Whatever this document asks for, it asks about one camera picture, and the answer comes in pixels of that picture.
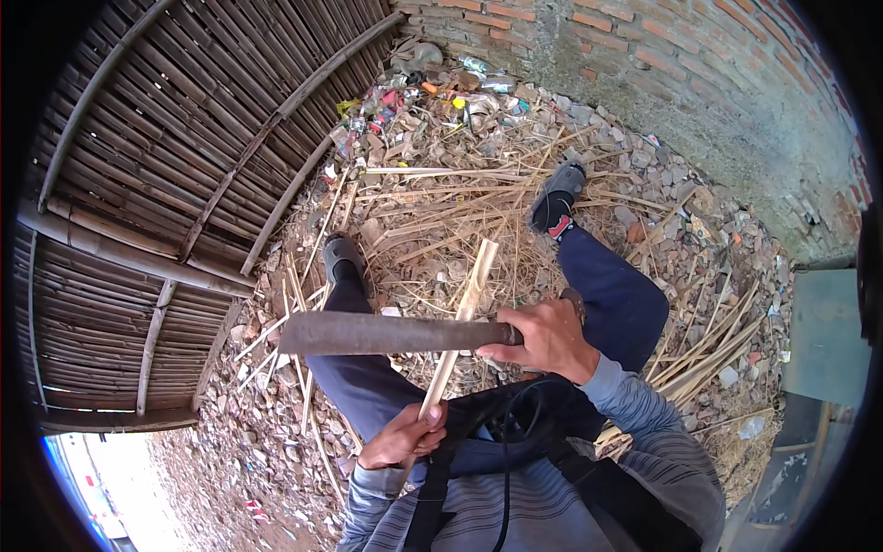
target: rusty metal blade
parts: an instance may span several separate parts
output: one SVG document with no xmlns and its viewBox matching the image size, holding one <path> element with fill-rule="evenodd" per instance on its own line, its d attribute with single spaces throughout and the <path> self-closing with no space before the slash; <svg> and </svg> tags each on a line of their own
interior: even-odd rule
<svg viewBox="0 0 883 552">
<path fill-rule="evenodd" d="M 521 333 L 500 322 L 398 318 L 331 311 L 292 314 L 279 352 L 353 355 L 460 351 L 492 343 L 522 344 Z"/>
</svg>

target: gray sleeve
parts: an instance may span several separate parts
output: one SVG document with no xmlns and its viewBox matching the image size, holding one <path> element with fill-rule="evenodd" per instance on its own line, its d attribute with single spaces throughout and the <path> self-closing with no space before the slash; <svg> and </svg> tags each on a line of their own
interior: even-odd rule
<svg viewBox="0 0 883 552">
<path fill-rule="evenodd" d="M 350 493 L 343 508 L 343 535 L 337 543 L 338 552 L 365 547 L 389 506 L 398 498 L 403 476 L 403 468 L 366 470 L 356 464 L 350 476 Z"/>
<path fill-rule="evenodd" d="M 702 537 L 703 550 L 716 549 L 726 517 L 721 484 L 712 459 L 687 433 L 675 405 L 604 355 L 580 389 L 634 439 L 620 466 Z"/>
</svg>

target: person's left hand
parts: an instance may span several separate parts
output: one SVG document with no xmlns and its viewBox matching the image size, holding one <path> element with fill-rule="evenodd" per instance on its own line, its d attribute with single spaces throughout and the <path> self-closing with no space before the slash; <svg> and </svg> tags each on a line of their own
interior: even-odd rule
<svg viewBox="0 0 883 552">
<path fill-rule="evenodd" d="M 448 431 L 448 401 L 432 406 L 421 420 L 420 403 L 407 405 L 358 455 L 358 465 L 378 470 L 399 464 L 410 456 L 425 456 L 437 449 Z"/>
</svg>

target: green panel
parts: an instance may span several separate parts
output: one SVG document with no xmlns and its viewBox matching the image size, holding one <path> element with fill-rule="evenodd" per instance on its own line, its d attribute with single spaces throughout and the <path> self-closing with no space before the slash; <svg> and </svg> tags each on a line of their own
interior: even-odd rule
<svg viewBox="0 0 883 552">
<path fill-rule="evenodd" d="M 859 406 L 871 362 L 871 348 L 860 333 L 854 269 L 795 274 L 791 361 L 782 368 L 782 387 Z"/>
</svg>

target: black sock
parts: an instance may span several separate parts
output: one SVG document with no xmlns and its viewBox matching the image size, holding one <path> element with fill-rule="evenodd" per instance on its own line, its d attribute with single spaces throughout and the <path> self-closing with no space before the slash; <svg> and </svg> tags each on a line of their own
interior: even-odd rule
<svg viewBox="0 0 883 552">
<path fill-rule="evenodd" d="M 555 241 L 561 241 L 568 231 L 577 224 L 570 216 L 573 195 L 568 192 L 551 192 L 533 213 L 533 222 L 538 228 L 545 228 Z"/>
<path fill-rule="evenodd" d="M 352 261 L 341 259 L 334 266 L 334 276 L 337 278 L 337 285 L 346 282 L 347 285 L 356 286 L 362 293 L 365 293 L 365 286 L 362 285 L 362 276 L 358 273 L 356 265 Z"/>
</svg>

